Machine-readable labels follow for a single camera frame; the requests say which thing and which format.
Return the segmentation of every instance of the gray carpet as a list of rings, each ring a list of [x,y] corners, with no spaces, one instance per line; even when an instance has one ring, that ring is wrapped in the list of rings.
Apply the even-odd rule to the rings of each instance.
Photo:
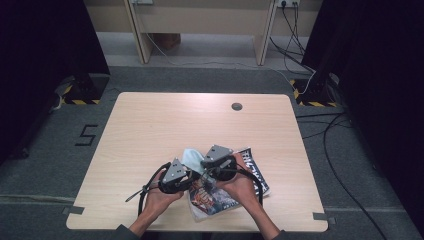
[[[109,114],[120,92],[213,92],[287,94],[296,116],[341,112],[343,108],[296,105],[290,85],[274,71],[111,67],[99,105],[64,105],[40,128],[30,157],[0,166],[0,239],[107,239],[111,231],[66,228],[70,207],[82,184]],[[299,118],[303,137],[322,132],[334,116]],[[348,116],[330,129],[327,148],[339,177],[369,211],[388,239],[422,239],[388,181],[374,170]],[[80,134],[86,125],[86,134]],[[325,158],[323,135],[305,138],[322,203],[331,220],[325,233],[291,233],[293,239],[381,239],[376,228],[346,194]]]

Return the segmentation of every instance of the power cable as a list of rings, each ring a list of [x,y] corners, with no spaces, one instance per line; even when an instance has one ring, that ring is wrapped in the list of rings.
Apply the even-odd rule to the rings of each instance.
[[[340,114],[344,114],[344,112],[338,112],[338,113],[319,113],[319,114],[311,114],[311,115],[301,115],[301,116],[296,116],[296,118],[334,116],[334,115],[340,115]]]
[[[352,128],[352,127],[345,126],[345,125],[342,125],[342,124],[341,124],[342,122],[346,122],[346,121],[348,121],[348,120],[346,119],[346,120],[342,120],[342,121],[340,121],[340,122],[334,123],[331,127],[340,126],[340,127],[344,127],[344,128]],[[329,124],[328,122],[320,122],[320,121],[298,121],[298,122],[299,122],[299,123],[308,123],[308,122],[311,122],[311,123],[325,123],[325,124]],[[315,134],[312,134],[312,135],[306,136],[306,137],[302,137],[302,139],[312,138],[312,137],[315,137],[315,136],[321,135],[321,134],[323,134],[324,132],[325,132],[325,130],[324,130],[324,131],[321,131],[321,132],[319,132],[319,133],[315,133]]]
[[[340,122],[335,123],[335,126],[339,126],[339,127],[344,127],[344,128],[353,128],[352,126],[346,126],[344,124],[341,124],[343,122],[347,122],[349,121],[348,119],[346,120],[342,120]],[[321,124],[330,124],[329,122],[324,122],[324,121],[297,121],[298,123],[321,123]]]
[[[299,43],[299,50],[302,54],[305,53],[305,49],[302,46],[302,43],[299,40],[299,33],[297,32],[297,22],[299,20],[299,5],[297,4],[297,2],[293,3],[294,5],[294,32],[296,33],[296,39],[297,42]]]
[[[284,19],[286,19],[287,25],[289,25],[290,32],[292,33],[292,37],[291,38],[294,38],[295,39],[295,40],[293,40],[294,43],[299,47],[300,52],[303,54],[303,52],[305,51],[305,49],[303,48],[302,44],[300,43],[299,38],[298,38],[298,36],[295,33],[295,30],[292,28],[292,26],[290,24],[290,21],[287,18],[286,13],[284,12],[284,9],[286,8],[285,2],[286,1],[283,1],[282,7],[281,7],[281,10],[283,12]],[[296,28],[297,28],[297,16],[296,15],[297,15],[297,13],[296,13],[296,8],[295,8],[295,25],[296,25]]]
[[[331,171],[333,172],[334,176],[336,177],[337,181],[340,183],[340,185],[342,186],[342,188],[345,190],[345,192],[352,198],[352,200],[358,205],[358,207],[362,210],[362,212],[368,217],[368,219],[372,222],[372,224],[374,225],[374,227],[377,229],[377,231],[380,233],[381,237],[383,239],[387,239],[386,236],[384,235],[383,231],[380,229],[380,227],[378,226],[378,224],[374,221],[374,219],[371,217],[371,215],[367,212],[367,210],[365,210],[365,208],[362,206],[362,204],[353,196],[353,194],[347,189],[346,185],[342,182],[342,180],[340,179],[339,175],[337,174],[336,170],[334,169],[333,163],[330,160],[329,154],[328,154],[328,150],[327,150],[327,133],[328,130],[332,127],[333,123],[341,116],[343,116],[344,113],[339,114],[338,116],[336,116],[331,122],[330,124],[328,124],[327,128],[324,131],[324,137],[323,137],[323,145],[324,145],[324,152],[325,152],[325,157],[327,159],[328,165],[331,168]]]
[[[291,70],[288,68],[288,66],[287,66],[286,58],[285,58],[285,57],[290,58],[290,60],[292,60],[293,62],[297,63],[299,66],[303,67],[303,68],[304,68],[304,69],[306,69],[307,71],[309,71],[309,72],[311,72],[311,73],[313,73],[313,72],[314,72],[314,70],[312,70],[312,69],[311,69],[311,68],[309,68],[308,66],[303,65],[303,64],[302,64],[301,62],[299,62],[296,58],[294,58],[294,57],[290,56],[290,54],[289,54],[289,53],[291,53],[291,54],[298,54],[298,55],[301,55],[300,53],[295,53],[295,52],[288,51],[288,50],[287,50],[288,48],[287,48],[287,49],[283,49],[283,48],[281,48],[280,46],[278,46],[278,45],[274,42],[274,40],[273,40],[271,37],[270,37],[269,39],[271,40],[271,43],[275,46],[275,48],[277,48],[277,51],[278,51],[279,53],[281,53],[281,54],[283,54],[283,55],[284,55],[284,66],[286,67],[287,71],[289,71],[289,72],[291,72],[291,73],[294,73],[294,74],[307,75],[307,76],[310,76],[310,75],[311,75],[311,74],[307,74],[307,73],[299,73],[299,72],[291,71]]]
[[[251,66],[251,65],[248,65],[248,64],[244,64],[244,63],[238,63],[238,62],[232,62],[232,63],[226,63],[226,62],[218,62],[218,61],[209,61],[209,62],[203,62],[203,63],[196,63],[196,62],[185,62],[185,63],[175,63],[175,62],[172,62],[170,59],[169,59],[169,57],[168,57],[168,55],[166,55],[160,48],[159,48],[159,46],[153,41],[153,39],[149,36],[149,34],[148,33],[146,33],[146,36],[149,38],[149,40],[150,40],[150,42],[153,44],[153,46],[155,46],[155,48],[166,58],[166,60],[167,60],[167,62],[169,63],[169,64],[171,64],[171,65],[174,65],[174,66],[185,66],[185,65],[207,65],[207,64],[222,64],[222,65],[240,65],[240,66],[244,66],[244,67],[248,67],[248,68],[256,68],[256,69],[268,69],[268,70],[272,70],[272,71],[274,71],[274,72],[276,72],[276,73],[278,73],[278,74],[280,74],[281,76],[283,76],[284,77],[284,79],[286,80],[286,82],[290,85],[290,87],[293,89],[293,91],[295,91],[296,89],[293,87],[293,85],[290,83],[290,80],[287,78],[287,76],[284,74],[284,73],[282,73],[282,72],[280,72],[280,71],[278,71],[278,70],[276,70],[276,69],[273,69],[273,68],[270,68],[270,67],[265,67],[265,66]],[[299,92],[299,94],[300,95],[302,95],[302,94],[304,94],[304,93],[306,93],[307,92],[307,90],[308,90],[308,87],[309,87],[309,82],[311,81],[311,79],[312,79],[312,76],[309,78],[309,80],[308,80],[308,83],[307,83],[307,85],[306,85],[306,87],[305,87],[305,89],[304,89],[304,91],[303,92]]]

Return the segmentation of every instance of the dark backdrop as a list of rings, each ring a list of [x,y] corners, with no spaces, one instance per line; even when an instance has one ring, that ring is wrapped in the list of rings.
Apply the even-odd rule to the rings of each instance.
[[[0,164],[28,146],[64,78],[109,74],[82,0],[2,1],[0,56]]]
[[[304,64],[322,64],[354,2],[362,4],[324,0]],[[376,0],[362,9],[331,69],[375,164],[424,236],[424,3]]]

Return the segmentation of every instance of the gray tape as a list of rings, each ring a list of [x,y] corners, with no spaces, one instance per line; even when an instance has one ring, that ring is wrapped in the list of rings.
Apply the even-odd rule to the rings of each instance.
[[[314,220],[327,221],[327,215],[325,213],[312,213]]]
[[[328,218],[328,223],[329,224],[332,224],[332,225],[335,225],[336,224],[336,218],[333,218],[333,217]]]
[[[327,214],[325,213],[312,213],[314,220],[318,221],[328,221],[329,224],[336,224],[336,218],[330,217],[327,218]]]
[[[64,208],[62,211],[62,214],[68,215],[70,213],[81,215],[84,212],[83,207],[70,207],[70,208]]]

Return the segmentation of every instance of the black and yellow tape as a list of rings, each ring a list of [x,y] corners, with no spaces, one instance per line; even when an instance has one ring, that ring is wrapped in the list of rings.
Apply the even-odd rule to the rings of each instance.
[[[290,84],[294,86],[296,80],[291,80]],[[332,101],[305,101],[302,99],[302,94],[299,94],[297,88],[294,88],[293,91],[294,98],[296,99],[296,103],[301,106],[313,106],[313,107],[336,107],[336,103]]]
[[[65,89],[62,95],[62,104],[87,105],[87,104],[100,103],[100,99],[70,99],[69,93],[71,90],[72,90],[72,84]]]

